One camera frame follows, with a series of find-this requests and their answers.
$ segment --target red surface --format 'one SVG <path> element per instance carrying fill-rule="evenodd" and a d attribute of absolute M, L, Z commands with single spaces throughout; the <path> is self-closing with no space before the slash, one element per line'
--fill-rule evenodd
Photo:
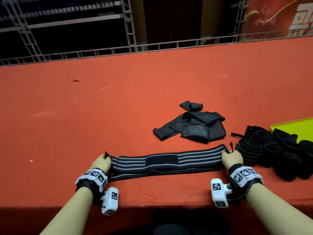
<path fill-rule="evenodd" d="M 106 150 L 142 156 L 207 149 L 237 142 L 230 133 L 244 133 L 247 125 L 312 117 L 312 43 L 284 39 L 0 68 L 0 232 L 40 231 Z M 186 100 L 224 116 L 226 138 L 201 144 L 176 135 L 160 142 L 152 129 L 183 113 Z M 313 211 L 313 179 L 284 182 L 272 169 L 255 168 L 278 196 Z M 152 212 L 140 207 L 213 206 L 212 178 L 227 181 L 216 171 L 112 182 L 119 211 L 110 218 L 92 211 L 86 234 L 107 223 L 106 232 L 148 223 Z M 247 206 L 224 213 L 231 224 L 245 214 L 252 221 Z M 260 226 L 253 219 L 249 226 Z"/>

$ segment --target person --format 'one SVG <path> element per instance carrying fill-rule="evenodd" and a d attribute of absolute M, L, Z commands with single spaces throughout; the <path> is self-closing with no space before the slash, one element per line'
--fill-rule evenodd
<path fill-rule="evenodd" d="M 243 158 L 236 150 L 229 154 L 222 152 L 222 162 L 228 171 L 235 164 L 243 164 Z M 107 174 L 110 167 L 110 158 L 107 157 L 105 159 L 103 154 L 92 163 L 90 169 L 99 168 Z M 313 220 L 275 195 L 264 185 L 260 183 L 253 184 L 246 195 L 246 200 L 271 235 L 313 234 Z M 92 192 L 86 187 L 81 187 L 50 221 L 41 232 L 41 235 L 83 234 L 92 201 Z M 165 234 L 164 229 L 166 229 L 166 225 L 162 226 L 161 229 L 163 234 Z"/>

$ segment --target person's left hand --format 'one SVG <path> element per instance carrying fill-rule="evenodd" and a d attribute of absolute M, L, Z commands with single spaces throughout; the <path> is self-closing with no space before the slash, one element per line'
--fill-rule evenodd
<path fill-rule="evenodd" d="M 107 174 L 110 167 L 111 167 L 111 158 L 107 157 L 106 159 L 104 159 L 104 154 L 102 154 L 100 155 L 100 157 L 96 159 L 96 161 L 92 163 L 90 169 L 100 168 L 101 170 L 104 171 L 104 174 Z"/>

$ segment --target yellow tray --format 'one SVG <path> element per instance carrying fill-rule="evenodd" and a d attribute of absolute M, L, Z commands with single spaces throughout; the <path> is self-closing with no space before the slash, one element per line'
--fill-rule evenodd
<path fill-rule="evenodd" d="M 273 124 L 271 126 L 271 130 L 273 131 L 275 128 L 289 134 L 297 134 L 297 142 L 301 140 L 310 140 L 313 142 L 313 117 L 280 124 Z"/>

